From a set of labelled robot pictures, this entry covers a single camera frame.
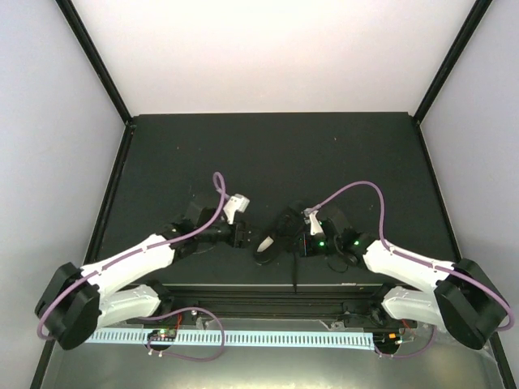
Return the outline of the black canvas sneaker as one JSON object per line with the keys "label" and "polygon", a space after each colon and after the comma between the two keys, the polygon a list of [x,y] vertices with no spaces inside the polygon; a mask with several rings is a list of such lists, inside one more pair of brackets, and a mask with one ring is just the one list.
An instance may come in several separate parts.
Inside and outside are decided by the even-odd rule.
{"label": "black canvas sneaker", "polygon": [[293,201],[278,213],[266,229],[261,231],[253,254],[256,264],[267,265],[291,247],[305,228],[304,211],[308,207],[306,200]]}

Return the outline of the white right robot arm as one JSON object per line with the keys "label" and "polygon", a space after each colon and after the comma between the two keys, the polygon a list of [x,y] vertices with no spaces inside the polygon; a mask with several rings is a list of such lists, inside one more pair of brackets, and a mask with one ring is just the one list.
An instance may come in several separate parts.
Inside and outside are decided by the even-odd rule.
{"label": "white right robot arm", "polygon": [[467,348],[480,350],[507,315],[503,296],[470,259],[452,263],[383,242],[356,231],[335,206],[307,208],[302,218],[303,257],[336,256],[347,267],[397,281],[368,307],[370,320],[379,327],[395,319],[427,323]]}

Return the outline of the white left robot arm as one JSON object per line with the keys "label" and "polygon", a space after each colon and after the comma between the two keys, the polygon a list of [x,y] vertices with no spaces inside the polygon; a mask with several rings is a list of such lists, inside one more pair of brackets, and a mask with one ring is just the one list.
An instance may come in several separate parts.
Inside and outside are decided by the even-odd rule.
{"label": "white left robot arm", "polygon": [[251,238],[243,219],[249,203],[242,194],[226,194],[215,203],[193,199],[185,214],[122,253],[82,267],[63,264],[36,304],[37,335],[71,350],[95,331],[128,319],[168,322],[174,304],[159,282],[130,285],[186,259],[200,246],[222,242],[245,247]]}

